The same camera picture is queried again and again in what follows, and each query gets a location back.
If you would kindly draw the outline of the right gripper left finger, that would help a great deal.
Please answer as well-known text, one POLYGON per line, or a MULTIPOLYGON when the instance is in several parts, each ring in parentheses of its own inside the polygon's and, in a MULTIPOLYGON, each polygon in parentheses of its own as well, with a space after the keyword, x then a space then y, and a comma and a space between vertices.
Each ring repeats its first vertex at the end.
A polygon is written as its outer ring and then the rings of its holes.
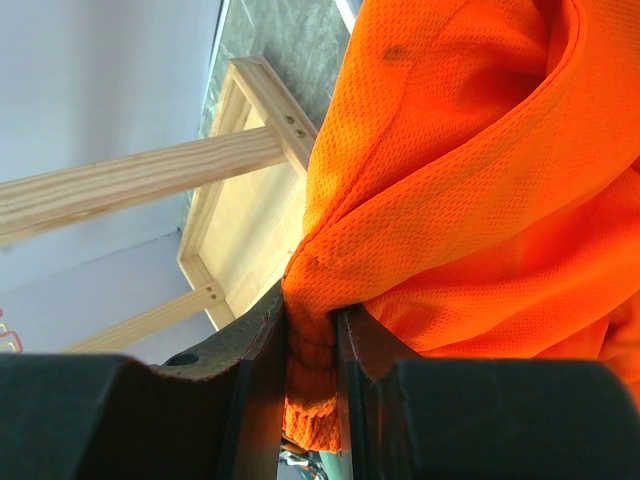
POLYGON ((115 354, 1 358, 5 479, 273 479, 286 312, 272 286, 161 365, 115 354))

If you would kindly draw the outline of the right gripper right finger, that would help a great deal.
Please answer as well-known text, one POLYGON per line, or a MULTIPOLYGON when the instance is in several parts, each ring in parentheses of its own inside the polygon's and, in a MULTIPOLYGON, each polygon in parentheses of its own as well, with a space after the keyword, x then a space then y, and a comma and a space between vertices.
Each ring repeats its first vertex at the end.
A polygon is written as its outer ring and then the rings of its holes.
POLYGON ((588 361, 426 359, 335 314, 348 479, 635 479, 639 415, 588 361))

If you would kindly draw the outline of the green plastic hanger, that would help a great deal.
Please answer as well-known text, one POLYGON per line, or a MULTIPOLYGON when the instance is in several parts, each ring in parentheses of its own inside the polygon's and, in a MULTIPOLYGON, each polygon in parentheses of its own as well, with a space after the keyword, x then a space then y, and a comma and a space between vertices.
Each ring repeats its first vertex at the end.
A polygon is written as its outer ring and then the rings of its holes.
POLYGON ((344 479, 340 454, 295 450, 282 446, 279 453, 279 479, 344 479))

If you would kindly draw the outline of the orange shorts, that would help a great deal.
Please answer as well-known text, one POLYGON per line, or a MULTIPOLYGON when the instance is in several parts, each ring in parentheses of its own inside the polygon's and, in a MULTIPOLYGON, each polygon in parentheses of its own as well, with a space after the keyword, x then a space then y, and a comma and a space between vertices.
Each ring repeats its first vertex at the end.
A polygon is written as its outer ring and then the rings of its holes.
POLYGON ((425 357, 587 359, 639 392, 639 5, 366 1, 285 271, 283 431, 341 448, 333 310, 425 357))

